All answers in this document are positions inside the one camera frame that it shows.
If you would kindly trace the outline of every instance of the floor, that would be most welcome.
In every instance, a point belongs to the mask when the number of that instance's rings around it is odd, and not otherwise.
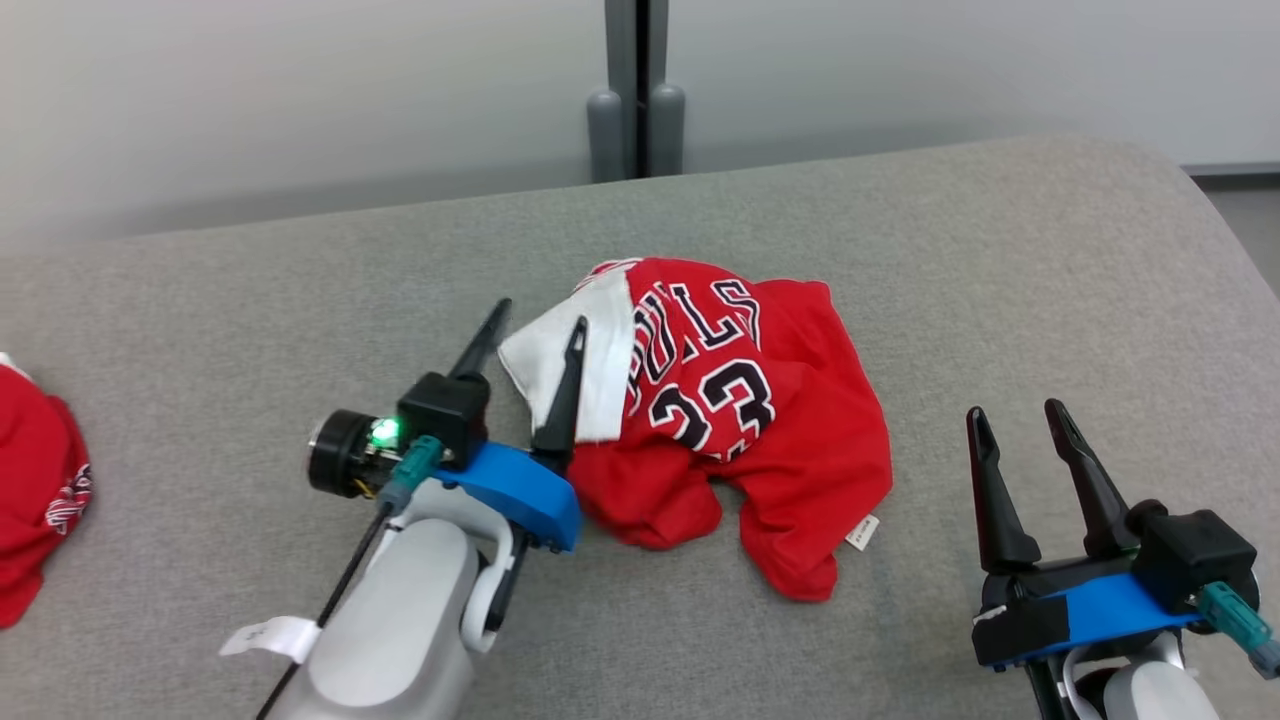
[[[1280,177],[1196,181],[1280,296]]]

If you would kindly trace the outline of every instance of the gray table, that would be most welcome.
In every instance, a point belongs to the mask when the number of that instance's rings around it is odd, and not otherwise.
[[[832,286],[893,437],[883,524],[838,551],[826,605],[765,585],[732,492],[719,532],[671,552],[589,529],[526,565],[467,720],[1030,716],[1024,678],[969,643],[974,404],[1046,556],[1083,536],[1042,416],[1057,396],[1129,500],[1252,538],[1280,619],[1280,302],[1169,161],[1027,138],[0,258],[0,348],[68,398],[99,480],[0,634],[0,715],[250,716],[284,664],[218,647],[314,616],[371,512],[307,488],[314,423],[389,409],[500,295],[522,323],[594,263],[654,254]],[[490,374],[493,434],[525,442]],[[1224,717],[1280,711],[1226,639],[1189,655]]]

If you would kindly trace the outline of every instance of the black cable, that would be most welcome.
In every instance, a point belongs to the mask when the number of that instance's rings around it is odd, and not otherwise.
[[[338,609],[338,602],[342,596],[347,592],[347,585],[351,584],[351,579],[356,577],[356,570],[360,568],[360,561],[365,559],[365,553],[369,552],[369,546],[374,543],[374,538],[378,537],[378,530],[383,529],[383,523],[392,514],[392,503],[384,502],[381,507],[378,509],[378,515],[374,516],[374,521],[369,524],[369,529],[365,530],[365,537],[360,538],[360,544],[356,546],[356,552],[351,556],[347,562],[347,569],[343,570],[342,578],[338,579],[337,587],[333,588],[333,593],[329,594],[329,602],[325,603],[324,610],[320,611],[320,616],[316,618],[316,625],[324,628],[333,615],[333,611]],[[275,688],[271,689],[271,694],[268,696],[266,702],[262,703],[262,708],[257,711],[257,720],[266,720],[266,716],[275,707],[275,701],[280,698],[280,693],[284,692],[284,687],[289,684],[293,679],[293,674],[298,671],[300,665],[297,662],[289,665],[289,669],[284,671],[280,676],[280,682],[275,683]]]

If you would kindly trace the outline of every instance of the white tag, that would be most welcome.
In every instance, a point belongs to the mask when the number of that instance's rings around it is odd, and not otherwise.
[[[17,365],[13,364],[13,357],[9,357],[8,352],[0,352],[0,365],[4,365],[6,368],[13,368],[13,372],[15,372],[19,375],[22,375],[22,377],[27,378],[28,380],[31,380],[31,375],[28,375],[27,373],[23,373],[22,368],[19,368],[19,366],[17,366]]]
[[[868,515],[863,518],[861,523],[854,528],[851,533],[845,536],[845,542],[856,547],[859,551],[867,550],[867,543],[872,541],[872,533],[879,527],[879,518],[874,515]]]
[[[287,655],[294,662],[302,662],[311,653],[311,646],[316,644],[320,637],[320,628],[315,620],[306,618],[293,618],[280,615],[271,618],[266,623],[246,625],[230,637],[218,655],[239,655],[246,650],[269,650],[280,655]]]

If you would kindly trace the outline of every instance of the red jersey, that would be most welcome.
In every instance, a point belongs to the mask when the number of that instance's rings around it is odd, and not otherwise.
[[[588,514],[625,542],[672,547],[716,528],[709,479],[723,479],[748,496],[741,538],[765,578],[827,600],[832,552],[891,486],[879,402],[827,286],[689,260],[602,264],[503,345],[535,421],[547,392],[527,391],[558,370],[527,359],[562,352],[568,328],[553,325],[580,314],[591,324],[570,480]]]

